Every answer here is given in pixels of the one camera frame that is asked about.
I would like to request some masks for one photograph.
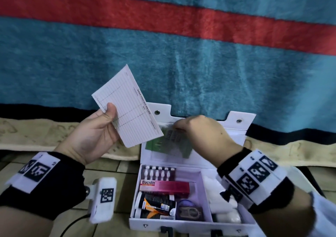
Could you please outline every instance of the hand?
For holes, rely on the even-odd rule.
[[[180,119],[173,127],[185,131],[193,149],[217,168],[243,149],[231,139],[221,124],[206,116]]]
[[[83,165],[105,154],[120,138],[112,125],[117,113],[115,105],[107,104],[107,111],[98,110],[79,123],[54,151],[65,154]]]

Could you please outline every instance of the green packet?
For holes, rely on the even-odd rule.
[[[192,146],[187,138],[187,135],[181,131],[171,128],[171,126],[162,126],[162,137],[155,138],[154,140],[146,143],[146,149],[165,154],[171,154],[173,150],[178,149],[183,158],[189,158]]]

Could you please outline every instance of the lined paper card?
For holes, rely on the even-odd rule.
[[[128,65],[92,94],[103,112],[107,103],[117,108],[112,124],[127,148],[163,136]]]

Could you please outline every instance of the person's left hand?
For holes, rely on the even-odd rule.
[[[111,123],[116,114],[115,105],[108,103],[105,113],[99,109],[80,122],[54,151],[65,154],[83,165],[100,158],[120,138]]]

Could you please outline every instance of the white camera device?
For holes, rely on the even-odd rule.
[[[114,177],[103,177],[86,185],[86,199],[89,199],[90,223],[98,224],[110,221],[113,216],[116,199],[117,180]]]

